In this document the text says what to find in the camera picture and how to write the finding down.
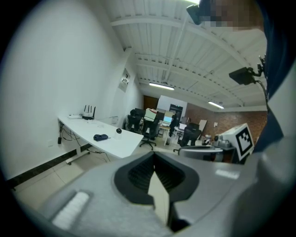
white wall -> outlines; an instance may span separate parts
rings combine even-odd
[[[187,102],[177,100],[177,99],[174,99],[171,97],[167,97],[167,96],[162,95],[158,100],[157,108],[169,111],[171,104],[183,107],[181,117],[185,116]]]
[[[126,63],[98,1],[42,2],[18,29],[2,65],[0,150],[6,178],[76,148],[75,142],[57,144],[58,115],[91,104],[96,118],[122,116],[112,108]],[[54,145],[48,147],[48,141]]]
[[[118,116],[118,127],[122,127],[123,119],[134,108],[143,108],[143,95],[136,81],[136,64],[135,54],[131,48],[127,48],[124,52],[125,68],[127,69],[130,78],[126,92],[123,92],[118,87],[116,88],[111,108],[111,115]]]

computer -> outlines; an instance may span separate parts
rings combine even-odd
[[[163,124],[164,126],[169,126],[169,125],[171,124],[171,122],[172,122],[172,118],[171,118],[171,117],[167,117],[167,116],[165,116],[164,119],[163,119],[162,124]]]
[[[180,130],[184,130],[184,129],[185,129],[185,127],[187,127],[187,125],[186,125],[186,124],[179,124],[179,129],[180,129]]]

wall-mounted device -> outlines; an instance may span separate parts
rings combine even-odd
[[[269,110],[268,108],[268,96],[267,96],[267,92],[265,90],[265,87],[264,85],[262,84],[261,81],[259,80],[255,80],[254,76],[256,77],[260,77],[262,75],[262,72],[264,73],[264,69],[265,69],[265,59],[262,59],[260,56],[259,56],[259,59],[261,61],[261,64],[258,63],[257,64],[257,67],[258,67],[258,73],[255,73],[253,68],[242,68],[242,69],[238,69],[232,73],[229,73],[229,77],[231,79],[233,79],[235,82],[239,83],[240,85],[249,85],[251,83],[258,83],[262,89],[263,89],[263,93],[264,93],[264,96],[265,96],[265,101],[266,101],[266,106],[267,106],[267,110]]]
[[[123,92],[126,92],[129,81],[130,81],[130,75],[129,75],[128,71],[126,69],[124,69],[123,74],[120,78],[118,88],[121,89]]]

fluorescent light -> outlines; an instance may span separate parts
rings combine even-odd
[[[216,107],[218,107],[218,108],[220,108],[220,109],[224,109],[224,107],[223,106],[221,106],[221,105],[218,105],[218,104],[215,104],[214,102],[212,102],[212,101],[209,101],[208,102],[210,105],[213,105],[213,106],[216,106]]]
[[[199,4],[200,0],[185,0],[187,2],[193,2],[195,4]]]
[[[160,87],[160,88],[164,88],[164,89],[172,90],[172,91],[175,89],[175,88],[173,88],[173,87],[167,87],[167,86],[163,86],[163,85],[155,84],[155,83],[149,83],[149,85],[154,86],[154,87]]]

ceiling beam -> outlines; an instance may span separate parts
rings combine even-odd
[[[181,43],[181,38],[183,36],[183,33],[184,33],[184,29],[185,29],[185,25],[187,23],[187,19],[188,19],[188,14],[186,14],[186,17],[183,21],[183,24],[182,24],[182,27],[180,29],[180,33],[179,33],[179,37],[178,37],[178,40],[177,40],[177,44],[176,44],[176,47],[175,47],[175,50],[174,50],[174,53],[172,55],[172,59],[170,59],[169,63],[168,63],[168,70],[166,71],[166,77],[165,77],[165,80],[164,82],[167,82],[168,81],[168,77],[170,75],[170,72],[171,72],[171,69],[172,69],[172,66],[173,66],[173,61],[175,60],[175,57],[176,57],[176,54],[179,50],[179,47],[180,47],[180,43]]]
[[[246,107],[233,107],[218,110],[217,112],[254,112],[254,111],[267,111],[266,106],[246,106]]]
[[[141,56],[141,58],[139,58],[140,60],[146,60],[147,58],[149,58],[149,60],[151,60],[151,57],[154,57],[156,58],[156,61],[159,62],[159,59],[168,59],[168,60],[171,60],[172,58],[170,57],[164,57],[164,56],[161,56],[161,55],[148,55],[148,54],[139,54],[139,53],[135,53],[135,56],[136,58],[139,58],[139,56]],[[224,85],[226,85],[226,83],[223,81],[222,78],[219,78],[217,77],[216,75],[212,75],[210,72],[208,72],[207,70],[205,69],[201,69],[193,64],[190,64],[190,63],[187,63],[187,62],[181,62],[179,61],[179,59],[175,59],[175,60],[178,60],[179,63],[185,63],[186,64],[186,67],[183,67],[184,69],[189,69],[189,71],[191,72],[195,72],[196,74],[199,74],[200,76],[209,76],[211,75],[213,78],[215,78],[216,81],[221,81]]]
[[[159,97],[158,95],[164,95],[164,96],[168,96],[171,98],[175,98],[178,100],[185,101],[187,103],[191,103],[191,104],[200,106],[202,108],[206,108],[211,111],[216,111],[216,108],[213,106],[210,106],[206,101],[199,100],[195,97],[191,97],[186,94],[175,93],[174,91],[171,91],[171,90],[161,89],[158,87],[152,87],[152,86],[149,86],[145,83],[141,83],[140,90],[143,94],[147,94],[150,96]]]
[[[161,24],[177,28],[182,28],[183,22],[178,19],[169,18],[169,17],[158,17],[158,16],[134,16],[134,17],[123,17],[114,20],[111,22],[112,26],[126,25],[126,24],[136,24],[136,23],[151,23],[151,24]],[[207,40],[210,40],[212,43],[216,44],[227,53],[229,53],[235,60],[237,60],[243,67],[250,67],[246,59],[231,45],[225,42],[223,39],[214,35],[213,33],[207,31],[201,26],[194,25],[191,23],[185,24],[186,29],[192,33],[198,34],[199,36],[204,37]]]
[[[151,81],[149,81],[149,80],[145,80],[145,79],[143,79],[143,78],[139,78],[139,83],[141,84],[141,85],[148,85],[149,86],[149,83],[150,83]],[[197,100],[200,100],[200,101],[202,101],[202,102],[204,102],[204,103],[208,103],[209,102],[209,100],[211,100],[211,99],[209,99],[207,96],[203,96],[203,95],[198,95],[198,94],[190,94],[190,92],[187,92],[187,91],[185,91],[185,90],[183,90],[183,89],[179,89],[179,88],[175,88],[175,90],[174,90],[175,92],[178,92],[179,94],[183,94],[183,95],[186,95],[186,96],[190,96],[190,97],[193,97],[193,98],[195,98],[195,99],[197,99]]]
[[[264,97],[263,91],[262,92],[254,92],[254,93],[250,93],[250,94],[241,95],[240,98],[246,99],[248,97],[254,97],[254,96],[259,96],[259,95],[262,97],[262,102],[265,103],[265,97]],[[223,104],[224,105],[232,104],[232,103],[235,102],[235,99],[236,99],[235,97],[233,97],[233,98],[226,98],[226,99],[223,100]]]
[[[140,59],[136,60],[136,65],[143,66],[143,67],[157,68],[157,69],[162,69],[162,70],[166,70],[166,71],[169,69],[168,64],[164,64],[161,62],[153,62],[153,61],[148,61],[148,60],[140,60]],[[207,78],[199,76],[196,73],[187,71],[185,69],[177,68],[177,67],[172,67],[171,72],[179,74],[181,76],[187,76],[187,77],[193,78],[196,81],[198,81],[204,85],[207,85],[217,91],[220,91],[222,94],[224,94],[230,98],[234,97],[234,95],[231,92],[229,92],[228,90],[222,88],[221,86],[214,83],[213,81],[210,81]],[[235,102],[240,106],[244,106],[243,101],[240,100],[239,98],[236,98]]]

